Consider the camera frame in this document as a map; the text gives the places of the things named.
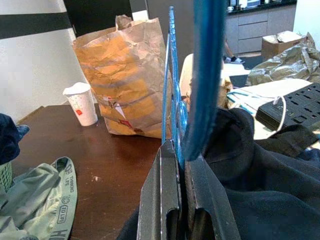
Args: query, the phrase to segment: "power strip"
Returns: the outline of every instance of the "power strip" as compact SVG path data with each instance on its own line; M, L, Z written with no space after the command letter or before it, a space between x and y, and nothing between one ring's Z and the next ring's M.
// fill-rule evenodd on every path
M312 83L284 96L286 115L283 127L301 124L311 130L320 125L320 83ZM276 105L268 102L259 107L255 118L271 130L276 130L283 114L281 100Z

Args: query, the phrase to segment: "white wall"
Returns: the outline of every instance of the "white wall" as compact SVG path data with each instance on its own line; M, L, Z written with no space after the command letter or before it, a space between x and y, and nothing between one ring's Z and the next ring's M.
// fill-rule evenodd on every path
M0 0L2 15L65 11L63 0ZM64 103L64 88L86 81L74 37L70 28L0 39L0 113L16 122L40 106Z
M320 50L320 0L298 0L295 11L293 31L311 34L315 46Z

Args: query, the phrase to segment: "blue plastic object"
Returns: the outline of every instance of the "blue plastic object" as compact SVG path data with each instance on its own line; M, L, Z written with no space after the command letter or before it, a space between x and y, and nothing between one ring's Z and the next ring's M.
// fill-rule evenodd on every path
M214 128L222 62L225 1L197 0L194 4L194 60L191 106L181 99L174 8L169 8L169 33L162 103L162 142L166 140L169 48L172 67L171 133L179 167L195 160Z

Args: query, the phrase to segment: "dark doorway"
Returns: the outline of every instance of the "dark doorway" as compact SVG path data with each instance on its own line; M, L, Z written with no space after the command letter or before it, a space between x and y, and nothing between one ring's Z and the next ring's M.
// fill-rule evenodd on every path
M116 15L132 17L129 0L64 0L75 35L111 28Z

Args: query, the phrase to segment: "dark brown table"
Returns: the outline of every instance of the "dark brown table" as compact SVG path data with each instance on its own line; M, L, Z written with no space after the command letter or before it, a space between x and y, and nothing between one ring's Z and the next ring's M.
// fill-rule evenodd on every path
M140 201L160 139L108 133L97 124L82 127L69 105L48 106L22 121L30 132L13 161L15 176L59 157L72 159L78 202L71 240L112 240Z

